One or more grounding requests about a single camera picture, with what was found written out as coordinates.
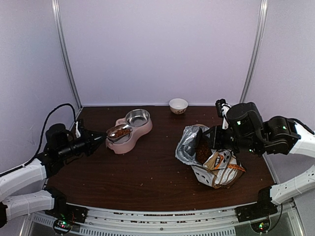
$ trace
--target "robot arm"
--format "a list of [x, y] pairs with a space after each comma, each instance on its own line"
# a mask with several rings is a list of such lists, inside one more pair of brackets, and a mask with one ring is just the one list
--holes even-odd
[[[218, 115], [222, 104], [226, 104], [224, 99], [216, 103]], [[296, 153], [315, 158], [314, 131], [295, 118], [277, 116], [263, 122], [252, 102], [231, 107], [224, 118], [227, 129], [218, 125], [203, 133], [212, 149], [230, 149], [235, 153], [247, 151], [257, 155]], [[236, 208], [239, 222], [277, 213], [276, 205], [313, 188], [315, 165], [287, 182], [261, 189], [257, 203]]]
[[216, 101], [218, 117], [223, 118], [222, 129], [228, 128], [226, 113], [228, 112], [228, 110], [230, 110], [231, 107], [232, 107], [231, 105], [226, 103], [225, 99]]
[[77, 123], [77, 137], [63, 124], [55, 124], [46, 132], [47, 145], [44, 152], [26, 164], [0, 174], [0, 228], [17, 216], [39, 210], [51, 210], [57, 218], [65, 219], [69, 210], [66, 197], [57, 189], [41, 190], [37, 193], [9, 197], [12, 193], [31, 183], [50, 178], [64, 165], [67, 159], [85, 153], [91, 155], [106, 139], [106, 133], [84, 129], [83, 122]]
[[69, 141], [69, 133], [64, 124], [51, 126], [46, 132], [47, 145], [44, 152], [38, 154], [30, 164], [2, 173], [0, 202], [31, 183], [52, 177], [67, 159], [82, 153], [91, 155], [106, 138], [106, 133], [86, 130], [82, 124], [79, 138]]

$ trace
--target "food packaging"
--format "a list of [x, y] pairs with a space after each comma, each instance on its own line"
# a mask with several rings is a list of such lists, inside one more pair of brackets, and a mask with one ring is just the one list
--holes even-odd
[[196, 149], [202, 140], [202, 133], [208, 129], [203, 125], [185, 127], [175, 156], [192, 167], [199, 182], [213, 188], [229, 188], [246, 170], [231, 150], [211, 150], [205, 163], [197, 160]]

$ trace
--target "metal bowl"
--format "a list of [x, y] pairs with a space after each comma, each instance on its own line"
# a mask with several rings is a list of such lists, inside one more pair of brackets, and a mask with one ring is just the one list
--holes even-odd
[[[114, 138], [116, 132], [117, 132], [118, 130], [122, 130], [122, 129], [128, 129], [130, 132], [127, 133], [127, 134], [123, 134], [123, 135], [121, 135], [121, 136], [118, 136], [118, 137]], [[117, 125], [117, 126], [114, 126], [114, 127], [110, 128], [109, 130], [106, 131], [106, 133], [107, 133], [107, 138], [108, 138], [108, 140], [117, 143], [117, 141], [120, 140], [120, 139], [122, 139], [123, 137], [125, 137], [125, 136], [130, 136], [130, 134], [131, 134], [132, 131], [133, 131], [133, 130], [132, 130], [132, 128], [130, 127], [129, 124], [120, 124], [120, 125]]]
[[150, 113], [143, 109], [136, 109], [126, 115], [126, 123], [130, 126], [139, 127], [150, 120]]
[[114, 141], [112, 143], [114, 143], [114, 144], [123, 144], [123, 143], [127, 142], [130, 139], [130, 137], [131, 137], [131, 133], [127, 134], [126, 136], [122, 136], [120, 139], [118, 139], [118, 140], [116, 140], [116, 141]]

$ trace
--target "black cable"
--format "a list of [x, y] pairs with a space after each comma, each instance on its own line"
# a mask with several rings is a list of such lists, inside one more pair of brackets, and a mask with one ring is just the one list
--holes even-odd
[[274, 225], [271, 229], [268, 230], [268, 233], [269, 233], [270, 231], [272, 231], [272, 230], [277, 226], [277, 224], [279, 223], [280, 218], [281, 218], [281, 216], [282, 216], [282, 210], [283, 210], [283, 208], [284, 208], [284, 207], [283, 207], [283, 204], [281, 204], [281, 211], [280, 211], [279, 218], [278, 218], [278, 220], [276, 221], [275, 225]]
[[19, 170], [19, 169], [23, 168], [24, 166], [29, 165], [32, 161], [34, 161], [34, 159], [35, 159], [36, 156], [39, 154], [39, 151], [40, 151], [40, 149], [41, 149], [41, 145], [42, 145], [42, 142], [43, 142], [44, 131], [45, 131], [46, 124], [47, 124], [47, 121], [48, 121], [49, 117], [50, 117], [50, 116], [52, 115], [52, 113], [54, 113], [56, 110], [58, 110], [58, 109], [61, 108], [61, 107], [65, 107], [65, 106], [69, 106], [69, 107], [72, 109], [72, 112], [73, 112], [73, 119], [74, 119], [74, 122], [75, 122], [75, 120], [76, 120], [76, 117], [75, 117], [75, 110], [74, 110], [74, 107], [73, 107], [70, 103], [63, 103], [63, 104], [60, 104], [59, 106], [57, 106], [56, 108], [54, 108], [54, 109], [48, 114], [48, 116], [46, 117], [46, 120], [45, 120], [45, 122], [44, 122], [43, 128], [42, 128], [41, 133], [40, 133], [40, 141], [39, 141], [38, 149], [36, 150], [35, 155], [34, 155], [30, 160], [28, 160], [26, 163], [24, 163], [23, 165], [18, 166], [18, 167], [15, 167], [15, 168], [13, 168], [13, 169], [11, 169], [11, 170], [8, 170], [8, 171], [6, 171], [6, 172], [1, 173], [1, 174], [0, 174], [0, 177], [5, 176], [5, 175], [7, 175], [7, 174], [9, 174], [9, 173], [11, 173], [11, 172], [13, 172], [13, 171]]
[[231, 107], [232, 107], [231, 105], [228, 105], [228, 104], [226, 104], [226, 103], [223, 104], [222, 106], [223, 106], [223, 107], [228, 107], [228, 108], [231, 108]]
[[256, 130], [256, 131], [255, 131], [255, 134], [256, 134], [256, 136], [258, 137], [258, 139], [259, 139], [263, 144], [265, 144], [265, 145], [271, 145], [271, 144], [273, 144], [272, 142], [263, 139], [260, 129]]
[[78, 156], [77, 158], [74, 158], [74, 159], [72, 159], [71, 161], [67, 161], [67, 159], [65, 160], [65, 164], [66, 165], [69, 165], [70, 163], [72, 163], [72, 162], [74, 162], [74, 161], [76, 161], [76, 160], [79, 160], [79, 159], [81, 159], [82, 157], [84, 156], [84, 154], [82, 153], [80, 156]]

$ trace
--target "wooden table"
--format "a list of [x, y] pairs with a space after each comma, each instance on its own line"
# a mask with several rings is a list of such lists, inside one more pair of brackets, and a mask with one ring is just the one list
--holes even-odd
[[[80, 118], [90, 130], [105, 132], [115, 120], [139, 107], [86, 107]], [[261, 188], [274, 182], [263, 158], [237, 155], [247, 172], [229, 189], [197, 181], [190, 166], [175, 158], [185, 126], [221, 124], [215, 107], [189, 107], [175, 115], [168, 107], [142, 107], [150, 112], [153, 130], [135, 148], [116, 155], [103, 144], [89, 157], [62, 168], [49, 179], [67, 201], [90, 207], [135, 211], [209, 209], [251, 203]]]

